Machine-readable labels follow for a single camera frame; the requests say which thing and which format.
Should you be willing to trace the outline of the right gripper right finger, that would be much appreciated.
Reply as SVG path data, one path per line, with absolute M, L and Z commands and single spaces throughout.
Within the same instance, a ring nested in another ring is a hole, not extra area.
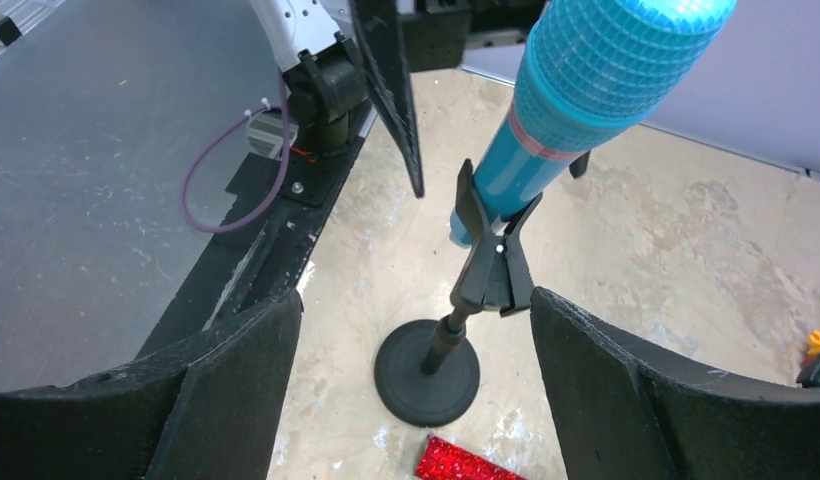
M 542 287 L 531 330 L 571 479 L 820 479 L 820 392 L 710 366 Z

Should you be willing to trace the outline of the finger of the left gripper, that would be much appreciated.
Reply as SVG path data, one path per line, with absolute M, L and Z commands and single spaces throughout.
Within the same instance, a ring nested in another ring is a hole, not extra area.
M 569 165 L 569 173 L 573 179 L 579 179 L 587 172 L 591 151 L 584 152 Z
M 402 155 L 414 196 L 422 198 L 418 124 L 397 4 L 351 0 L 349 7 L 369 98 Z

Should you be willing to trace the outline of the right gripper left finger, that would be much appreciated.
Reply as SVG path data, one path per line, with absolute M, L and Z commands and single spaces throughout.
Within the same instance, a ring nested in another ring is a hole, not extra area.
M 263 479 L 299 340 L 289 291 L 66 387 L 0 393 L 0 479 Z

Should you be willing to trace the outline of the blue toy microphone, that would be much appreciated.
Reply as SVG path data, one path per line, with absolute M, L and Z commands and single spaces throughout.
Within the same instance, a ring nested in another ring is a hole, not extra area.
M 651 115 L 724 28 L 734 1 L 553 1 L 474 182 L 501 229 L 583 154 Z

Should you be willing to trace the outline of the red glitter microphone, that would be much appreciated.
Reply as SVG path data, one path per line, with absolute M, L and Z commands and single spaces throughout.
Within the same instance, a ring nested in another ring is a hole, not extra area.
M 414 476 L 427 480 L 525 480 L 525 477 L 435 435 L 427 437 Z

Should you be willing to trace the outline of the clip microphone stand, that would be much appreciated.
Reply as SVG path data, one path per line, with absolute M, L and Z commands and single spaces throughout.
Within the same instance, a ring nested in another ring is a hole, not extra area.
M 464 161 L 455 210 L 470 235 L 471 249 L 450 294 L 453 309 L 439 320 L 414 320 L 396 328 L 375 358 L 376 390 L 399 420 L 441 427 L 472 405 L 481 372 L 467 338 L 467 321 L 483 311 L 507 317 L 529 309 L 534 282 L 520 234 L 540 201 L 535 197 L 503 232 L 495 232 L 475 185 L 473 165 Z

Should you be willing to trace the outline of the tripod shock mount stand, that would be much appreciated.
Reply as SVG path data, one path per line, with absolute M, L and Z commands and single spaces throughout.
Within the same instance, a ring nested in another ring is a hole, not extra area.
M 801 369 L 796 383 L 804 389 L 820 391 L 820 354 Z

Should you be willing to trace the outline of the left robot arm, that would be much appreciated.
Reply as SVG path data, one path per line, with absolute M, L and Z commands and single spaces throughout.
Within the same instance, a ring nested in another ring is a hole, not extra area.
M 545 1 L 254 1 L 289 90 L 287 114 L 318 154 L 348 141 L 349 116 L 369 101 L 425 188 L 410 76 L 455 69 L 468 50 L 523 44 Z

